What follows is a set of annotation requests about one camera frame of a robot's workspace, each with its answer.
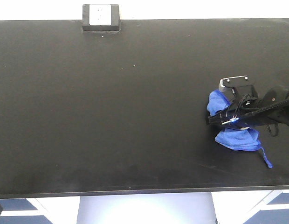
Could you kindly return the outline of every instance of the power socket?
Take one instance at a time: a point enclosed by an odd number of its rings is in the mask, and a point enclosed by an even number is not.
[[[111,25],[111,5],[90,5],[89,24],[91,26]]]
[[[118,5],[83,5],[83,32],[117,33],[121,30]]]

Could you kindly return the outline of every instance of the white wall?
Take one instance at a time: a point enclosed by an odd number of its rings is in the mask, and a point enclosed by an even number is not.
[[[211,193],[81,197],[77,224],[214,224]]]
[[[82,4],[118,4],[123,20],[289,18],[289,0],[0,0],[0,20],[81,20]]]

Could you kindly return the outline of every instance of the black table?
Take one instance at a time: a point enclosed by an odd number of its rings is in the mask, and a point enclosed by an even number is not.
[[[289,19],[0,21],[0,198],[289,188],[289,127],[234,152],[209,93],[249,75],[289,88]]]

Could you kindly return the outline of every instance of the electrical outlet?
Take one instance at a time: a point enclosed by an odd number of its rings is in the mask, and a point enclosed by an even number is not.
[[[89,5],[89,24],[91,26],[110,26],[111,5]]]

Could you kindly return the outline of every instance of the blue towel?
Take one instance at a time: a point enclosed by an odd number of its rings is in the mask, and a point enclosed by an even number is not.
[[[209,96],[209,104],[207,109],[211,116],[213,116],[218,111],[221,111],[230,105],[231,103],[222,92],[219,90],[214,90]],[[252,128],[246,130],[234,130],[225,128],[219,132],[215,138],[215,141],[235,151],[257,151],[261,149],[266,164],[269,168],[272,168],[273,165],[267,159],[265,149],[261,146],[261,142],[259,141],[258,136],[259,132]]]

